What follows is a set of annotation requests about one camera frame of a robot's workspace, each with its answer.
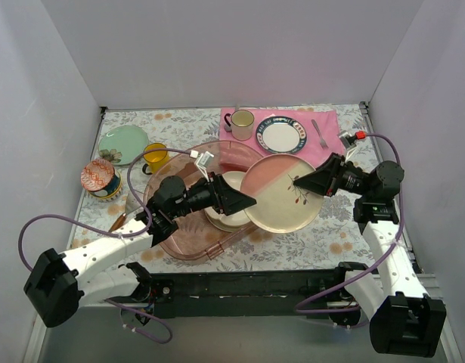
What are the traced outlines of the cream divided plate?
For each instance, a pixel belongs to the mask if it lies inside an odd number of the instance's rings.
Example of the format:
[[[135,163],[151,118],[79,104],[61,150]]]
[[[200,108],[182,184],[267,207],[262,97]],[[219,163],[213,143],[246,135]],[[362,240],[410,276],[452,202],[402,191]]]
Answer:
[[[223,174],[224,180],[237,191],[240,190],[241,182],[244,176],[245,172],[239,171],[230,171]],[[212,219],[218,219],[225,225],[240,228],[250,222],[250,219],[244,211],[226,216],[225,214],[218,214],[212,207],[208,207],[205,209],[205,215],[208,215]]]

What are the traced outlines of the cream yellow floral plate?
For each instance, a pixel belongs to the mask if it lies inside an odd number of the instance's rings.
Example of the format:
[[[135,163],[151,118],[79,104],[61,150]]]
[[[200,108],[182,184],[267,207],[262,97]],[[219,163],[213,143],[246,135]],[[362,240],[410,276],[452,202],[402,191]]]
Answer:
[[[210,218],[208,215],[206,215],[207,219],[209,220],[209,222],[214,226],[216,227],[217,229],[221,230],[221,231],[226,231],[226,232],[229,232],[229,233],[233,233],[237,230],[240,229],[240,227],[234,227],[234,226],[228,226],[228,225],[225,225],[224,223],[222,223],[220,220],[218,219],[212,219]]]

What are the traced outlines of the pink transparent plastic bin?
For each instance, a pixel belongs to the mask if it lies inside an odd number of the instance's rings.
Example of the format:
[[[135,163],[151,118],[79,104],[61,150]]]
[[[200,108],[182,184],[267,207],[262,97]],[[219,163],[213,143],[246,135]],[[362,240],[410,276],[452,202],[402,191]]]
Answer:
[[[209,151],[213,154],[214,158],[207,166],[207,171],[223,175],[227,172],[246,172],[262,158],[258,151],[238,141],[207,142],[193,149],[200,153]],[[152,197],[160,182],[172,175],[181,177],[188,187],[202,176],[192,158],[185,154],[177,154],[150,177],[144,191],[144,200]],[[184,261],[214,259],[257,229],[252,222],[248,222],[223,231],[210,222],[204,211],[191,213],[177,219],[176,222],[178,230],[160,246],[170,256]]]

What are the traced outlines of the pink cream floral plate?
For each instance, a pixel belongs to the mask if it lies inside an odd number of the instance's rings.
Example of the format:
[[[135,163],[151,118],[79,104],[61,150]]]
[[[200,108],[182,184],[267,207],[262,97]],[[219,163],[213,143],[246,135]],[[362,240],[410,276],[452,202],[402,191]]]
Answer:
[[[240,191],[256,200],[245,209],[250,221],[271,233],[290,233],[310,224],[324,198],[294,185],[315,168],[290,154],[275,154],[254,163],[246,172]]]

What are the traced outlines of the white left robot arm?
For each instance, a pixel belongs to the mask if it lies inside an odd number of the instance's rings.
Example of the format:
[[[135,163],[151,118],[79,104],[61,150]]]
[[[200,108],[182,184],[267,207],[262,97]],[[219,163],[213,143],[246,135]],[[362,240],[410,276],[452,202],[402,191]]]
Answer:
[[[78,308],[105,299],[127,296],[141,303],[153,291],[150,274],[137,262],[116,270],[112,265],[166,240],[178,230],[177,218],[208,207],[229,216],[254,205],[255,198],[231,187],[221,174],[211,172],[190,187],[176,175],[166,177],[146,208],[110,235],[62,253],[42,253],[24,293],[46,327],[63,324]]]

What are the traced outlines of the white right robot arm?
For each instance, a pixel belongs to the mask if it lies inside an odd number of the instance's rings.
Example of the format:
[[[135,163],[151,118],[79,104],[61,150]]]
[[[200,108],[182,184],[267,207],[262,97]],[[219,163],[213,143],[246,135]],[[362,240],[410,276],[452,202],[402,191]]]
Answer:
[[[431,358],[447,312],[440,299],[429,296],[398,240],[403,224],[394,199],[404,176],[395,161],[383,161],[364,172],[345,157],[331,154],[316,171],[293,183],[327,197],[338,190],[359,196],[353,216],[375,262],[364,271],[346,268],[344,275],[333,280],[333,294],[345,301],[355,298],[370,322],[370,341],[376,352]]]

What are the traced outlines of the silver fork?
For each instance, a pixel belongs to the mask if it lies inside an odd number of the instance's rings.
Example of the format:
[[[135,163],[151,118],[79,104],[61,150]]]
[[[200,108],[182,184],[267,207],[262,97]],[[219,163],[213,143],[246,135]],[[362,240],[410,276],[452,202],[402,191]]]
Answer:
[[[311,122],[312,122],[312,125],[315,128],[316,132],[318,133],[319,144],[320,144],[321,148],[324,149],[324,150],[328,149],[327,142],[325,141],[325,139],[324,139],[324,137],[323,137],[323,135],[321,133],[321,130],[320,130],[320,127],[319,127],[318,123],[316,122],[315,119],[312,119]]]

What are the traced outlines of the yellow mug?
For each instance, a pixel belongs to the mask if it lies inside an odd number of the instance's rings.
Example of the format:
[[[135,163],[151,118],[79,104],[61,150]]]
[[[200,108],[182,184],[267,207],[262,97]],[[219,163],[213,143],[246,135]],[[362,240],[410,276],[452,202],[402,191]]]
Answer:
[[[141,171],[145,175],[152,175],[167,164],[169,161],[169,152],[164,144],[149,144],[144,149],[143,159],[145,164],[142,166]]]

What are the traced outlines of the blue rimmed white plate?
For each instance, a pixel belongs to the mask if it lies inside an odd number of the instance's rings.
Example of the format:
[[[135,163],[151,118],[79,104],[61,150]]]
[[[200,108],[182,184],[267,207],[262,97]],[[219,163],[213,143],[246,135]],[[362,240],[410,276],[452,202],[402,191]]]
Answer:
[[[270,154],[297,154],[306,145],[307,131],[288,116],[270,116],[256,128],[256,141]]]

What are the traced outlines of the floral tablecloth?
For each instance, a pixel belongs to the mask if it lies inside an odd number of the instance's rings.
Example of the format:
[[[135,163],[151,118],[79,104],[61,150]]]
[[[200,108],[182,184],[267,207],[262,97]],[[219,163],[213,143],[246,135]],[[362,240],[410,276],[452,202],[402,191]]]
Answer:
[[[336,111],[341,130],[368,130],[358,104],[305,105],[281,107],[286,110]],[[98,141],[118,126],[142,128],[149,140],[167,147],[185,150],[219,138],[221,108],[189,108],[171,110],[107,110],[101,121]],[[374,141],[358,143],[352,161],[365,171],[378,164]],[[78,220],[99,229],[107,229],[124,212],[128,187],[122,196],[110,202],[99,202],[86,195],[79,208]],[[307,227],[290,234],[272,234],[256,229],[212,260],[185,262],[172,258],[160,245],[129,257],[127,262],[140,262],[149,272],[187,273],[210,271],[271,271],[334,268],[339,262],[373,264],[373,255],[353,221],[353,194],[338,192],[326,198],[318,217]]]

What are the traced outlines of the orange patterned bowl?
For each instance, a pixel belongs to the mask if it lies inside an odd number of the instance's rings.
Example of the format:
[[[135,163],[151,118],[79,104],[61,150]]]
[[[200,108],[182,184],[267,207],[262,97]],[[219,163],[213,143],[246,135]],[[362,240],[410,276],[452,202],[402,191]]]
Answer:
[[[90,161],[81,171],[80,181],[87,191],[99,191],[105,188],[113,179],[115,170],[113,164],[105,159]]]

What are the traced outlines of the cream enamel mug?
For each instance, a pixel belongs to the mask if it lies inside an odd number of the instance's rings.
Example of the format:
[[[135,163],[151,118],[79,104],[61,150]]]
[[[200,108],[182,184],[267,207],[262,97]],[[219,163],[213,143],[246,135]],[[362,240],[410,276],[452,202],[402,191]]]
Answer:
[[[238,141],[246,141],[252,137],[255,118],[250,111],[236,110],[226,113],[223,119],[225,124],[231,126],[231,134]]]

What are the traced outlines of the wooden handled spatula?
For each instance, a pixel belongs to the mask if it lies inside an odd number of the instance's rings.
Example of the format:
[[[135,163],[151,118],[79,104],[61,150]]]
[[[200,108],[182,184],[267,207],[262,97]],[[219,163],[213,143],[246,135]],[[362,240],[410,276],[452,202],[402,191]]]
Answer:
[[[140,207],[141,204],[137,201],[135,196],[132,193],[129,193],[126,198],[124,212],[116,219],[108,231],[113,232],[121,228],[125,224],[127,217]]]

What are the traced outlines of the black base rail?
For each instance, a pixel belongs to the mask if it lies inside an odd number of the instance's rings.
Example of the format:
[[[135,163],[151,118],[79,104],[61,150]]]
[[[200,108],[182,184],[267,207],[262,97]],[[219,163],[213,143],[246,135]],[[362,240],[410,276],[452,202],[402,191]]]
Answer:
[[[56,327],[71,318],[80,306],[112,299],[115,303],[145,304],[160,318],[197,316],[279,316],[290,315],[293,304],[321,293],[304,314],[324,310],[340,324],[355,324],[359,318],[354,306],[334,312],[328,303],[354,298],[361,309],[371,306],[381,318],[416,318],[426,307],[421,296],[395,288],[378,287],[371,275],[330,292],[344,282],[349,272],[363,272],[365,265],[342,262],[334,269],[264,272],[216,272],[150,274],[137,262],[104,271],[82,286],[69,272],[59,275],[43,318],[47,327]]]

